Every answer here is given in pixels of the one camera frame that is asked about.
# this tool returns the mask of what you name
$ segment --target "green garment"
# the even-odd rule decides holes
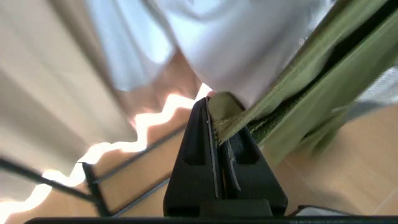
[[[398,56],[395,0],[340,0],[280,78],[251,108],[217,93],[209,110],[218,144],[245,125],[276,165],[298,147],[330,142],[354,99]]]

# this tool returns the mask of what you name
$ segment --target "floor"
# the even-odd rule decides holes
[[[318,155],[295,152],[275,169],[289,207],[318,205],[353,214],[398,215],[398,105],[381,109],[344,125],[331,146]],[[166,124],[152,127],[149,136],[164,136],[185,123],[189,110],[178,110]],[[101,185],[110,209],[145,192],[172,170],[183,132],[169,139]],[[102,174],[132,156],[109,152],[95,165]],[[85,186],[79,189],[87,191]],[[123,216],[162,216],[167,186],[146,198]],[[6,223],[23,223],[33,217],[93,217],[94,207],[53,190],[44,203],[10,216]]]

